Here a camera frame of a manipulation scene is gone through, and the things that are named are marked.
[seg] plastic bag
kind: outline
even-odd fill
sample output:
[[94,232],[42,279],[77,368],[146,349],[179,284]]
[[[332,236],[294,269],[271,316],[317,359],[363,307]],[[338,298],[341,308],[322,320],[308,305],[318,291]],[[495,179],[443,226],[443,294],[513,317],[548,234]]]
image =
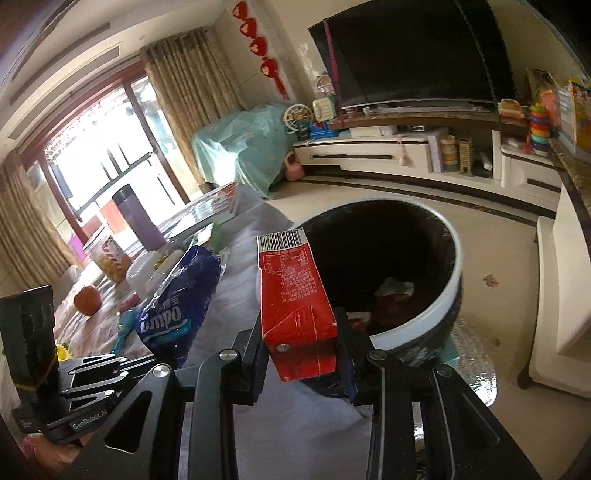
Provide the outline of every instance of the plastic bag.
[[197,166],[205,181],[239,181],[263,197],[280,178],[283,158],[297,142],[287,134],[278,103],[234,112],[198,130],[192,139]]
[[228,251],[213,255],[199,245],[191,247],[135,322],[144,345],[175,368],[187,359],[225,270],[227,255]]

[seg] beige curtain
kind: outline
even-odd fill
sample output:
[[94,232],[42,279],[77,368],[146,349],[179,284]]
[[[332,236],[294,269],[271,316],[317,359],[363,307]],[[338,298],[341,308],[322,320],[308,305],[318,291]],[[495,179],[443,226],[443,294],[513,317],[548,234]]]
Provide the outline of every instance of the beige curtain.
[[0,260],[22,290],[51,285],[78,264],[41,210],[15,151],[0,166]]
[[242,105],[202,29],[165,38],[140,53],[178,147],[201,185],[191,137]]

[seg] red carton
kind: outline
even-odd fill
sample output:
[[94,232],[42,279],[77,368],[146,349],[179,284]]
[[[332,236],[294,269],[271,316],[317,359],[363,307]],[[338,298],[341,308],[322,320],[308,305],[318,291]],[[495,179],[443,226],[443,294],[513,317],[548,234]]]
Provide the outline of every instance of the red carton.
[[336,321],[303,229],[258,237],[261,327],[281,381],[336,368]]

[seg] metal screw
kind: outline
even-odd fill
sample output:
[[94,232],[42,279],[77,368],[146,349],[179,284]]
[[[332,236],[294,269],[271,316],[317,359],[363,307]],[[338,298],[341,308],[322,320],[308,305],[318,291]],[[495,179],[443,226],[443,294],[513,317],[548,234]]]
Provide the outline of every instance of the metal screw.
[[226,350],[222,350],[220,352],[220,358],[222,360],[224,360],[225,362],[231,362],[232,360],[234,360],[236,357],[238,356],[238,352],[235,350],[232,350],[231,348],[228,348]]
[[171,368],[166,364],[156,365],[152,370],[155,377],[162,378],[166,377],[170,372]]
[[451,377],[453,374],[453,368],[450,367],[449,365],[437,365],[435,367],[435,371],[437,372],[438,375],[441,375],[442,377]]
[[371,352],[369,353],[369,357],[371,358],[371,360],[376,360],[377,362],[382,362],[387,359],[388,352],[385,352],[383,350],[378,350],[378,349],[371,350]]

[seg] red chinese knot decoration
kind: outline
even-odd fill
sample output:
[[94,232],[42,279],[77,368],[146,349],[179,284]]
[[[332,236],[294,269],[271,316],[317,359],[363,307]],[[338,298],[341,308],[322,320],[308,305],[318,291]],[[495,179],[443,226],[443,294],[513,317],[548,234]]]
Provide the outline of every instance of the red chinese knot decoration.
[[257,37],[251,42],[249,48],[257,57],[265,57],[267,56],[269,45],[267,45],[267,39],[265,37]]
[[244,23],[240,26],[240,33],[245,37],[255,38],[256,37],[256,19],[247,18]]
[[232,10],[232,15],[238,20],[246,20],[248,18],[248,6],[246,2],[238,2]]
[[277,92],[279,92],[284,99],[289,100],[290,97],[287,93],[287,89],[279,76],[279,64],[276,59],[267,58],[267,53],[269,51],[267,39],[265,37],[257,36],[258,24],[256,18],[248,17],[248,4],[245,1],[238,2],[232,10],[232,15],[242,21],[242,25],[240,25],[240,33],[245,37],[253,39],[249,49],[257,57],[260,57],[263,60],[261,63],[261,73],[265,77],[274,80]]
[[261,63],[261,73],[265,77],[269,77],[270,79],[275,80],[275,87],[277,88],[277,92],[285,99],[289,100],[290,97],[287,94],[287,90],[285,89],[285,85],[281,81],[279,77],[279,65],[276,59],[266,59],[263,63]]

